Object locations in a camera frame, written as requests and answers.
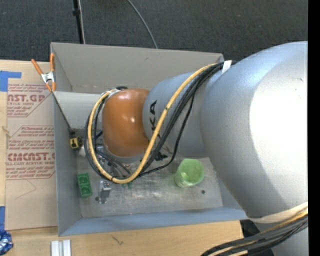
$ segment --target green block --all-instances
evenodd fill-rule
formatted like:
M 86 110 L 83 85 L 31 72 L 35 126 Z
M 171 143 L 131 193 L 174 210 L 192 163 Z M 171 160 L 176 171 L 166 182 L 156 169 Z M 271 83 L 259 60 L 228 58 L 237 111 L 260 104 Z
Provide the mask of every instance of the green block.
M 78 178 L 80 196 L 82 198 L 87 198 L 92 196 L 92 189 L 91 189 L 89 174 L 87 172 L 80 173 L 77 175 L 77 178 Z

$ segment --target gray box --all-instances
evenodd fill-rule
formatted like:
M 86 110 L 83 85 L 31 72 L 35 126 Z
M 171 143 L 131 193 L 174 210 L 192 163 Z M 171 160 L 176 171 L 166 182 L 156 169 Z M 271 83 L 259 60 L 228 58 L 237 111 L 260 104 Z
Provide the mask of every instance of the gray box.
M 204 180 L 191 188 L 175 186 L 168 168 L 137 179 L 132 188 L 110 184 L 98 204 L 100 177 L 69 145 L 70 130 L 83 133 L 100 94 L 117 86 L 151 89 L 164 79 L 223 61 L 218 53 L 52 43 L 57 91 L 54 134 L 58 235 L 148 229 L 246 219 L 246 214 L 217 177 L 208 158 Z M 80 198 L 77 174 L 88 172 L 93 196 Z

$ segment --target green cup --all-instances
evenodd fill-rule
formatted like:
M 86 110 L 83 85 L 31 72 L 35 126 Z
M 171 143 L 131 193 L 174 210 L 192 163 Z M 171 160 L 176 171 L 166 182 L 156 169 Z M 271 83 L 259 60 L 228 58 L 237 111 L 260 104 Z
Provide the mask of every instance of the green cup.
M 174 175 L 174 182 L 180 188 L 187 188 L 200 183 L 205 177 L 205 168 L 197 159 L 184 159 Z

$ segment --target metal bracket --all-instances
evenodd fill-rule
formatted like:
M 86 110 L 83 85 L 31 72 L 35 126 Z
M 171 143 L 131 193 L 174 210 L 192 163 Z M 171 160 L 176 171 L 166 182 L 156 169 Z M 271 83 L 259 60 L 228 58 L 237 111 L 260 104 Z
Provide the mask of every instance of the metal bracket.
M 109 182 L 106 180 L 100 180 L 98 197 L 96 198 L 99 204 L 105 204 L 109 194 L 111 192 L 111 187 Z
M 71 256 L 71 240 L 51 241 L 51 256 Z

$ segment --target cable bundle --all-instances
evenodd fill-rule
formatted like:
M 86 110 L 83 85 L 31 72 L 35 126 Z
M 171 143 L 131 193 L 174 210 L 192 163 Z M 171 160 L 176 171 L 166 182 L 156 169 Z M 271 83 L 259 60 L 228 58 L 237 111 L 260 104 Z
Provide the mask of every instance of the cable bundle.
M 133 181 L 136 178 L 142 177 L 146 174 L 149 174 L 151 172 L 160 170 L 160 169 L 168 166 L 174 160 L 174 158 L 176 156 L 176 152 L 178 149 L 180 138 L 182 136 L 183 130 L 185 128 L 185 125 L 186 125 L 187 120 L 189 118 L 189 115 L 191 113 L 191 109 L 193 106 L 196 91 L 198 90 L 198 88 L 204 83 L 204 81 L 208 77 L 210 77 L 212 74 L 215 74 L 216 72 L 221 70 L 222 66 L 223 66 L 223 62 L 210 64 L 205 67 L 202 67 L 199 70 L 197 70 L 195 73 L 190 75 L 188 77 L 188 79 L 186 79 L 179 86 L 179 88 L 173 94 L 173 96 L 169 100 L 168 104 L 166 105 L 165 109 L 163 110 L 163 112 L 157 122 L 157 125 L 155 127 L 155 130 L 152 134 L 152 137 L 150 139 L 150 142 L 149 142 L 149 145 L 146 149 L 146 152 L 140 162 L 140 165 L 133 173 L 131 173 L 130 170 L 128 170 L 122 163 L 120 163 L 119 161 L 117 161 L 116 159 L 114 159 L 110 155 L 108 155 L 108 153 L 101 152 L 101 151 L 97 150 L 96 141 L 99 138 L 99 136 L 102 135 L 101 131 L 99 133 L 97 133 L 98 115 L 102 109 L 102 106 L 104 105 L 105 100 L 107 100 L 108 97 L 110 97 L 112 94 L 117 93 L 117 91 L 119 91 L 119 90 L 113 89 L 113 90 L 105 92 L 99 98 L 97 103 L 94 105 L 94 107 L 91 111 L 91 114 L 89 115 L 89 117 L 87 119 L 86 126 L 85 126 L 84 149 L 85 149 L 85 153 L 87 155 L 88 161 L 89 161 L 91 167 L 93 168 L 93 170 L 97 174 L 99 174 L 101 177 L 107 178 L 108 180 L 110 180 L 112 182 L 119 183 L 119 184 L 125 184 L 125 183 L 129 183 L 129 182 Z M 163 125 L 163 122 L 164 122 L 167 114 L 168 114 L 168 111 L 170 110 L 170 108 L 172 107 L 173 103 L 176 101 L 178 96 L 184 91 L 184 89 L 188 85 L 189 85 L 189 87 L 187 88 L 187 90 L 185 90 L 185 93 L 182 95 L 180 101 L 177 104 L 177 107 L 174 109 L 173 115 L 168 123 L 168 126 L 166 127 L 166 129 L 164 131 L 164 134 L 161 137 L 160 142 L 158 143 L 156 148 L 153 150 L 154 144 L 156 142 L 156 138 L 160 132 L 160 129 Z M 188 101 L 190 101 L 190 106 L 189 106 L 187 114 L 184 118 L 179 135 L 177 137 L 175 147 L 174 147 L 174 152 L 171 157 L 171 160 L 169 161 L 169 163 L 167 163 L 163 166 L 146 171 L 147 168 L 151 165 L 151 163 L 158 156 L 158 154 L 159 154 L 162 146 L 164 145 L 170 131 L 172 130 L 174 124 L 176 123 L 181 112 L 183 111 L 183 109 L 187 105 Z M 124 170 L 126 172 L 126 174 L 124 174 L 120 171 L 120 173 L 122 174 L 122 177 L 120 177 L 120 176 L 114 176 L 114 175 L 111 175 L 110 173 L 108 173 L 108 170 L 98 160 L 98 158 L 99 158 L 98 155 L 100 155 L 102 158 L 107 160 L 108 165 L 113 166 L 117 170 Z
M 290 220 L 253 236 L 215 246 L 205 251 L 201 256 L 229 256 L 240 252 L 245 254 L 245 251 L 248 251 L 250 256 L 254 256 L 279 245 L 294 234 L 307 228 L 308 224 L 308 211 L 304 211 Z

